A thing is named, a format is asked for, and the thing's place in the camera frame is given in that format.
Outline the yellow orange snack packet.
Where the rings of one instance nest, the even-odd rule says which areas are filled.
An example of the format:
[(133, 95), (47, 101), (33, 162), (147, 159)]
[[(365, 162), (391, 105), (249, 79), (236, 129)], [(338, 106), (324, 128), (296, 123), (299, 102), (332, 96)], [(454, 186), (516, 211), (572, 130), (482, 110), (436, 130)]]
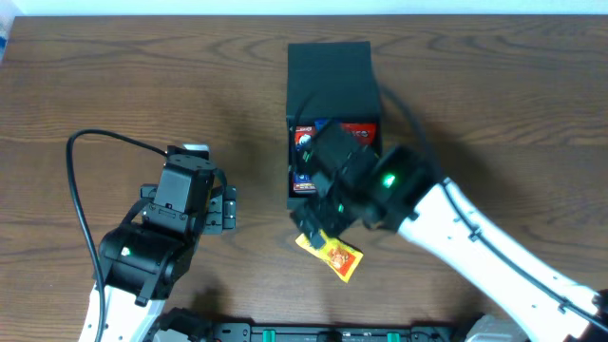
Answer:
[(343, 282), (348, 283), (364, 254), (337, 237), (329, 237), (323, 230), (319, 231), (319, 235), (315, 236), (313, 241), (320, 242), (321, 246), (314, 247), (305, 234), (300, 234), (295, 243), (322, 260)]

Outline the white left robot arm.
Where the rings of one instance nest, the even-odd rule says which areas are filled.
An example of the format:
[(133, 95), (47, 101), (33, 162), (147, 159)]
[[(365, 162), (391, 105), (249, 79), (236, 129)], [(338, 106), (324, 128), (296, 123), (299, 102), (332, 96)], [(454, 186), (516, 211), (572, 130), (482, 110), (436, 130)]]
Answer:
[(201, 235), (218, 235), (236, 227), (237, 189), (214, 189), (203, 216), (204, 226), (179, 233), (172, 223), (199, 219), (173, 212), (153, 200), (158, 186), (144, 184), (140, 199), (119, 227), (103, 238), (99, 263), (104, 296), (94, 287), (89, 296), (81, 341), (206, 341), (210, 325), (185, 309), (162, 312), (177, 281), (189, 271)]

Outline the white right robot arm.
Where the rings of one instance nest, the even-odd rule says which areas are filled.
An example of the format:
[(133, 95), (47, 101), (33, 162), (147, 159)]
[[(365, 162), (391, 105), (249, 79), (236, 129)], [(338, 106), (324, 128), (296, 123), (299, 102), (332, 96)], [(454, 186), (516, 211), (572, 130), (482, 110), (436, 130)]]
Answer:
[(495, 225), (449, 178), (408, 148), (380, 157), (345, 143), (296, 149), (293, 167), (313, 178), (315, 196), (291, 213), (329, 262), (330, 244), (360, 220), (398, 234), (457, 271), (497, 303), (532, 341), (603, 341), (607, 296), (560, 274)]

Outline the red Hello Panda box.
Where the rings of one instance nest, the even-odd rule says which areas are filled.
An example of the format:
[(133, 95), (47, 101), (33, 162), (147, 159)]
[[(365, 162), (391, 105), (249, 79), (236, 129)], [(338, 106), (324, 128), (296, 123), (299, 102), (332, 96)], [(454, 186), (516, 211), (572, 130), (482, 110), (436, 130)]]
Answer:
[(310, 142), (312, 137), (316, 133), (316, 127), (314, 125), (299, 125), (295, 128), (294, 133), (294, 146), (295, 150), (300, 150), (306, 144)]

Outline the red Hacks candy bag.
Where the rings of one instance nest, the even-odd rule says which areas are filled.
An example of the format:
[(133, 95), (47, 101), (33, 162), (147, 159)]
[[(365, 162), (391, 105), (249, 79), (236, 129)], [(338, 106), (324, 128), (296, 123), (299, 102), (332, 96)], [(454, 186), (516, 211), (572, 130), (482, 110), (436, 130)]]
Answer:
[(375, 140), (376, 123), (342, 123), (341, 126), (362, 144), (371, 145)]

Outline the black gift box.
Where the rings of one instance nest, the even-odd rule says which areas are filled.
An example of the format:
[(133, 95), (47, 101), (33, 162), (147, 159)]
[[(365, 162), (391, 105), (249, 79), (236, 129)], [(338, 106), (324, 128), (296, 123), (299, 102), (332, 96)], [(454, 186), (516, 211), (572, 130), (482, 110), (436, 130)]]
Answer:
[(382, 151), (383, 108), (374, 78), (369, 42), (298, 43), (288, 45), (286, 122), (288, 129), (287, 207), (308, 194), (293, 191), (295, 128), (317, 119), (377, 124), (376, 146)]

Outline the blue Oreo cookie pack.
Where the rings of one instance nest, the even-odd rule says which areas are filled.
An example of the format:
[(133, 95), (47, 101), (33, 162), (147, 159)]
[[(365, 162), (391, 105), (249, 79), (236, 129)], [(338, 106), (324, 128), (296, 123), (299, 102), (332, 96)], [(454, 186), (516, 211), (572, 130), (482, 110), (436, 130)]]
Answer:
[(314, 121), (314, 126), (315, 126), (315, 129), (316, 129), (317, 131), (320, 131), (320, 130), (322, 130), (322, 129), (323, 129), (323, 127), (324, 127), (326, 124), (330, 123), (331, 121), (332, 121), (331, 119), (317, 119), (317, 120), (315, 120), (315, 121)]

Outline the blue Eclipse mint box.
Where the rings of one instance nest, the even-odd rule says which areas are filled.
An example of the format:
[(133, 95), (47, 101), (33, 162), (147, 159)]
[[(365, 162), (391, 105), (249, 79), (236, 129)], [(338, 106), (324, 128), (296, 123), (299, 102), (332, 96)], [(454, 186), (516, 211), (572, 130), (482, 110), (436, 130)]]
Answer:
[(293, 191), (297, 194), (312, 194), (316, 188), (309, 175), (293, 173)]

